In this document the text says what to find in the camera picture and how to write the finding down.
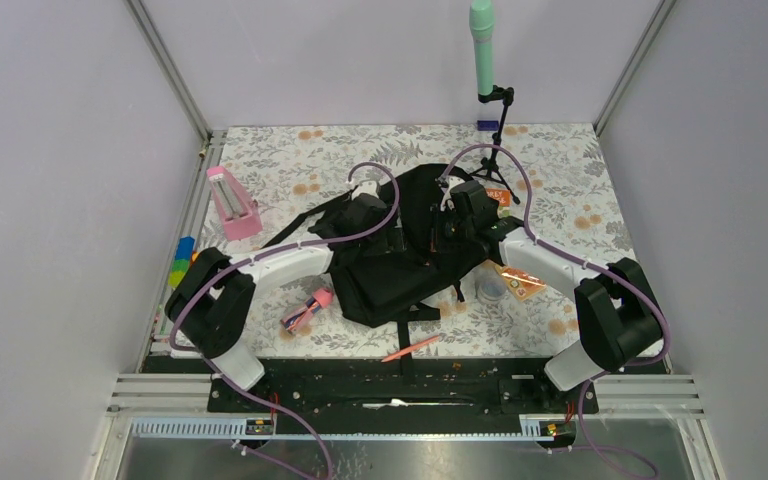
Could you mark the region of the orange snack packet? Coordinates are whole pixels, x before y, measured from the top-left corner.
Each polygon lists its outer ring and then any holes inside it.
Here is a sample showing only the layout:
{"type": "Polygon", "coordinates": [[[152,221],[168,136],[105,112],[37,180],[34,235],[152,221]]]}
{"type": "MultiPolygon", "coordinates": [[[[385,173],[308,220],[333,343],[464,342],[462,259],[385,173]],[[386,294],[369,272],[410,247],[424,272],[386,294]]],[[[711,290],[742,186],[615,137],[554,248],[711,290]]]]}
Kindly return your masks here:
{"type": "Polygon", "coordinates": [[[520,302],[528,300],[547,287],[542,280],[522,270],[499,265],[496,265],[494,269],[508,291],[520,302]]]}

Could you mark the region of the black student backpack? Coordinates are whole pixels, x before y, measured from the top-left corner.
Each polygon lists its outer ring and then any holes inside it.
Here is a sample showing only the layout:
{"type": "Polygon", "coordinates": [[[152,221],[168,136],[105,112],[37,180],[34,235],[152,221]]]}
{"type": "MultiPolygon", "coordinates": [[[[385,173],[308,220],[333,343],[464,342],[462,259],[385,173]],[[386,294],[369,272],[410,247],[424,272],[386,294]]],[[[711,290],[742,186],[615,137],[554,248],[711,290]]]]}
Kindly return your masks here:
{"type": "MultiPolygon", "coordinates": [[[[442,198],[437,179],[447,175],[474,180],[459,167],[414,167],[398,175],[394,184],[380,186],[380,200],[389,203],[400,199],[393,222],[359,246],[335,248],[327,272],[346,320],[370,328],[390,322],[436,321],[440,312],[426,306],[425,300],[448,288],[459,290],[462,278],[489,260],[476,245],[453,253],[433,251],[433,208],[442,198]]],[[[315,219],[309,233],[335,237],[331,220],[352,200],[350,194],[299,214],[267,244],[283,242],[308,217],[315,219]]]]}

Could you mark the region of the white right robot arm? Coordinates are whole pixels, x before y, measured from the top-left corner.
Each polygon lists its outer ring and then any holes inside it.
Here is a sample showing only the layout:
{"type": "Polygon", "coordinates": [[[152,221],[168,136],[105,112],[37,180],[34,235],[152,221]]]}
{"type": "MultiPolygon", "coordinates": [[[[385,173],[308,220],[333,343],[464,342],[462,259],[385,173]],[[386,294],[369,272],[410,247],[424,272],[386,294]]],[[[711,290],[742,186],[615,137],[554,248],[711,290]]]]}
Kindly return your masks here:
{"type": "Polygon", "coordinates": [[[544,366],[533,386],[535,402],[557,412],[573,389],[603,372],[625,366],[666,335],[640,266],[623,258],[601,266],[537,238],[513,216],[501,217],[497,203],[475,180],[444,176],[436,209],[435,246],[479,246],[488,259],[536,276],[575,304],[579,339],[544,366]]]}

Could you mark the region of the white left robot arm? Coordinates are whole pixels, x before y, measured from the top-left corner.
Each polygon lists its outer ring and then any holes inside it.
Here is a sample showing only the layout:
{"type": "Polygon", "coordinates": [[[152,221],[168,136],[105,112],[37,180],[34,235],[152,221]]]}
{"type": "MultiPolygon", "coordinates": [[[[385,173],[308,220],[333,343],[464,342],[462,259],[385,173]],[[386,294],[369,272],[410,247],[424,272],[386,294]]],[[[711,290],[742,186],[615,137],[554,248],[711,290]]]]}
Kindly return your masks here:
{"type": "Polygon", "coordinates": [[[376,222],[364,230],[354,222],[343,236],[311,233],[241,257],[230,257],[213,247],[203,250],[164,306],[166,318],[173,322],[171,348],[179,348],[176,336],[183,333],[191,343],[188,349],[222,375],[242,408],[261,409],[269,401],[271,387],[262,378],[264,365],[242,340],[252,301],[284,284],[326,273],[337,246],[359,246],[389,226],[399,202],[395,198],[386,203],[385,214],[375,214],[376,222]]]}

